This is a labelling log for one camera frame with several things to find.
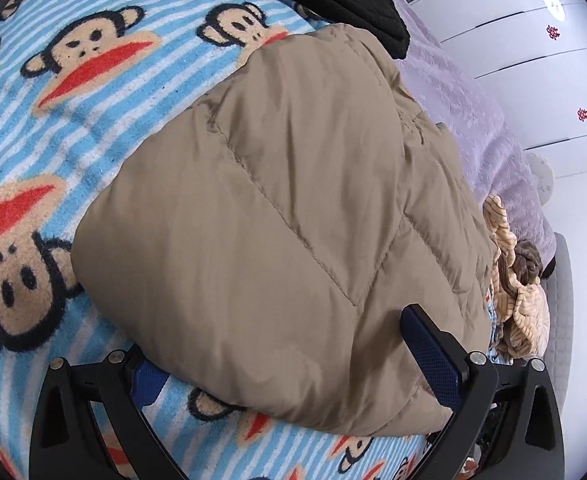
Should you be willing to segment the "white wardrobe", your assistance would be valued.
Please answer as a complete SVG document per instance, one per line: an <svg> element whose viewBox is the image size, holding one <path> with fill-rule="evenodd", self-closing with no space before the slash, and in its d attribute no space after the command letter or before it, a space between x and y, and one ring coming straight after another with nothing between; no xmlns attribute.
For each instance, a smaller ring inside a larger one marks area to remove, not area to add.
<svg viewBox="0 0 587 480"><path fill-rule="evenodd" d="M586 0L409 0L556 176L587 172Z"/></svg>

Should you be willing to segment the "blue monkey print blanket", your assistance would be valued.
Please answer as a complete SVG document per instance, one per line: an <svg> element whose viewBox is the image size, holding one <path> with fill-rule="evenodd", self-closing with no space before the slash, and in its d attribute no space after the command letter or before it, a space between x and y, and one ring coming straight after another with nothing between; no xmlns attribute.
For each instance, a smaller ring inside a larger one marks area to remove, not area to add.
<svg viewBox="0 0 587 480"><path fill-rule="evenodd" d="M259 10L269 39L324 27L299 0L8 0L0 11L0 470L28 474L37 397L55 356L92 362L123 344L74 282L89 203L150 134L229 76L242 47L197 30L212 10ZM116 51L70 94L22 65L59 32L103 20Z"/></svg>

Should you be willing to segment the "white round pillow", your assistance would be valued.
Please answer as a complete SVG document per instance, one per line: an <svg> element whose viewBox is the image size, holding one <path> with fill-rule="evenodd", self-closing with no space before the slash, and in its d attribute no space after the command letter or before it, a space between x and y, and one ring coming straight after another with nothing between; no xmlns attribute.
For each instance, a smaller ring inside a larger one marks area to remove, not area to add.
<svg viewBox="0 0 587 480"><path fill-rule="evenodd" d="M546 205L554 192L555 176L551 165L542 156L526 151L525 158L529 164L533 181L542 206Z"/></svg>

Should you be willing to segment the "beige striped brown garment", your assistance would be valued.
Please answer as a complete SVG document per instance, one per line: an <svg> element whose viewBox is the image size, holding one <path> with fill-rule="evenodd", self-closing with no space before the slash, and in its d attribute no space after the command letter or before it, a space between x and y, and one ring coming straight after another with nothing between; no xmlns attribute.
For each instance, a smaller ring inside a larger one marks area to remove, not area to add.
<svg viewBox="0 0 587 480"><path fill-rule="evenodd" d="M541 284L542 258L532 242L511 231L499 196L487 197L482 212L496 246L487 299L492 321L490 359L510 365L540 358L551 333L551 314Z"/></svg>

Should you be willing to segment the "grey headboard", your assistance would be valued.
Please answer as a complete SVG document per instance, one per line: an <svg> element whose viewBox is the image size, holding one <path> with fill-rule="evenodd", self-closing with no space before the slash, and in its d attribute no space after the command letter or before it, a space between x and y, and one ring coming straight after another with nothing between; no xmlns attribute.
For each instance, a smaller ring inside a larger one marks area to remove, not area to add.
<svg viewBox="0 0 587 480"><path fill-rule="evenodd" d="M565 405L572 362L573 279L567 241L555 233L556 253L544 271L542 286L546 292L551 328L544 354L559 411Z"/></svg>

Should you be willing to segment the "tan puffer jacket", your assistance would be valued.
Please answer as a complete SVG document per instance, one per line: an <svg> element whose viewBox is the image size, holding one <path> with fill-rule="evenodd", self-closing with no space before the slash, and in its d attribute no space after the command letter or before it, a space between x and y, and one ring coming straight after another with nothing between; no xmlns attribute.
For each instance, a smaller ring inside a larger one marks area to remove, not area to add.
<svg viewBox="0 0 587 480"><path fill-rule="evenodd" d="M346 436L450 412L399 330L419 304L487 348L494 243L450 131L366 30L261 47L150 136L84 214L74 273L162 370Z"/></svg>

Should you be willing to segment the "purple quilted bedspread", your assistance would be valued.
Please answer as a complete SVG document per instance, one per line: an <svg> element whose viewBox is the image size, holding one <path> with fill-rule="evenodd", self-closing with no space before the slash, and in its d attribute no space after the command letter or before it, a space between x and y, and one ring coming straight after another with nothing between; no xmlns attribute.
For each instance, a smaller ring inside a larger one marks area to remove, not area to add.
<svg viewBox="0 0 587 480"><path fill-rule="evenodd" d="M499 104L453 61L405 0L392 0L411 34L406 58L397 60L405 88L432 122L449 128L473 196L497 195L517 237L531 240L545 266L556 237L545 218L530 165Z"/></svg>

